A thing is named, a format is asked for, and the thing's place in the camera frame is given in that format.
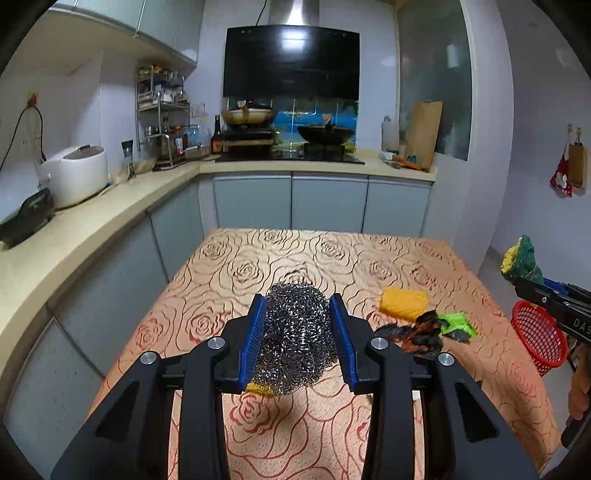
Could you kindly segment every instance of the electrical outlet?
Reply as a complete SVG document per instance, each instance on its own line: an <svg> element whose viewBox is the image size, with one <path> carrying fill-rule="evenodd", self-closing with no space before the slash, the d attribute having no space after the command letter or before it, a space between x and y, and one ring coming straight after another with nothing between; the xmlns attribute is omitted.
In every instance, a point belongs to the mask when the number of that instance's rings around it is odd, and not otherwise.
<svg viewBox="0 0 591 480"><path fill-rule="evenodd" d="M33 143L33 154L35 159L41 158L41 134L35 135L35 141Z"/></svg>
<svg viewBox="0 0 591 480"><path fill-rule="evenodd" d="M31 158L33 149L28 137L22 138L18 143L18 156L20 159Z"/></svg>

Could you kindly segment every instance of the red basket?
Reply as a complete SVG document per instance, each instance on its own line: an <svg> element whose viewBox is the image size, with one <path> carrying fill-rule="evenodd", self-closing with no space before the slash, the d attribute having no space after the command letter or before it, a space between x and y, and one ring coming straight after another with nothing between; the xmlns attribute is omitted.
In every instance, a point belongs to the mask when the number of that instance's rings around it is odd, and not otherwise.
<svg viewBox="0 0 591 480"><path fill-rule="evenodd" d="M525 300L518 301L513 307L511 325L541 377L564 363L569 352L566 338L545 309Z"/></svg>

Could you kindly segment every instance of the soy sauce bottle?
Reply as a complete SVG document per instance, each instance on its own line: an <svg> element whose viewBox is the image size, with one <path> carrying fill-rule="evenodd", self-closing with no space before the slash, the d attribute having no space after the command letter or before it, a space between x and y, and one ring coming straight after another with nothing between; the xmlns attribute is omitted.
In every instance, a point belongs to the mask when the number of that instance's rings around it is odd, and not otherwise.
<svg viewBox="0 0 591 480"><path fill-rule="evenodd" d="M220 126L220 116L216 115L216 128L212 136L212 154L222 153L222 127Z"/></svg>

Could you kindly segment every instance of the white wall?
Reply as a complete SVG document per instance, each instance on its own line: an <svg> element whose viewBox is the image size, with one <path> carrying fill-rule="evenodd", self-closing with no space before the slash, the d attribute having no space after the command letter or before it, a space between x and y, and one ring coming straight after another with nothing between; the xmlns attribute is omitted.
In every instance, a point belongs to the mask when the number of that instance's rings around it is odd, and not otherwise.
<svg viewBox="0 0 591 480"><path fill-rule="evenodd" d="M460 0L472 61L470 182L453 246L474 271L488 250L505 194L513 136L511 58L496 3Z"/></svg>
<svg viewBox="0 0 591 480"><path fill-rule="evenodd" d="M66 75L30 74L0 77L0 163L6 154L18 116L31 93L38 93L38 108L43 115L43 150L47 158L69 144ZM10 154L0 171L0 221L37 191L38 177L34 152L22 142L34 139L41 123L34 110L23 115Z"/></svg>
<svg viewBox="0 0 591 480"><path fill-rule="evenodd" d="M559 198L550 177L569 122L591 143L591 80L551 20L530 0L497 0L515 88L513 152L492 246L504 252L531 237L545 276L591 289L591 196Z"/></svg>
<svg viewBox="0 0 591 480"><path fill-rule="evenodd" d="M114 50L104 50L100 70L100 145L109 161L109 173L116 174L123 163L121 142L134 141L135 82L138 60Z"/></svg>
<svg viewBox="0 0 591 480"><path fill-rule="evenodd" d="M423 235L446 240L473 271L488 250L505 193L513 134L513 85L496 3L460 0L472 61L468 160L436 155Z"/></svg>
<svg viewBox="0 0 591 480"><path fill-rule="evenodd" d="M222 110L223 63L226 30L254 25L264 2L260 0L206 0L197 69L185 90L191 102L204 102L213 128L213 116ZM261 25L268 23L269 7ZM397 68L394 13L391 5L374 0L320 0L320 26L361 35L358 147L381 147L381 122L396 112Z"/></svg>
<svg viewBox="0 0 591 480"><path fill-rule="evenodd" d="M103 54L72 72L67 96L70 145L100 145L99 79Z"/></svg>
<svg viewBox="0 0 591 480"><path fill-rule="evenodd" d="M28 96L37 92L38 108L43 114L43 147L47 158L71 145L101 145L107 154L109 173L118 172L123 161L121 142L133 139L137 151L136 68L134 57L103 50L70 75L2 76L0 161ZM22 142L34 138L40 128L37 113L27 111L0 172L0 220L37 191L34 153L27 151Z"/></svg>

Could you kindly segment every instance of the green cloth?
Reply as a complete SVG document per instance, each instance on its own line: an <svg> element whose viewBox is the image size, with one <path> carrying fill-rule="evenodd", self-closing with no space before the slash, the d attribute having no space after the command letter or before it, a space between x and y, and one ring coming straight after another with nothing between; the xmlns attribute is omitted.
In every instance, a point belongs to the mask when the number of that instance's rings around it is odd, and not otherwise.
<svg viewBox="0 0 591 480"><path fill-rule="evenodd" d="M474 338L478 335L476 329L470 325L470 321L466 314L462 312L438 315L438 317L447 323L447 326L441 326L441 333L443 335L449 335L457 330L467 333L470 338Z"/></svg>

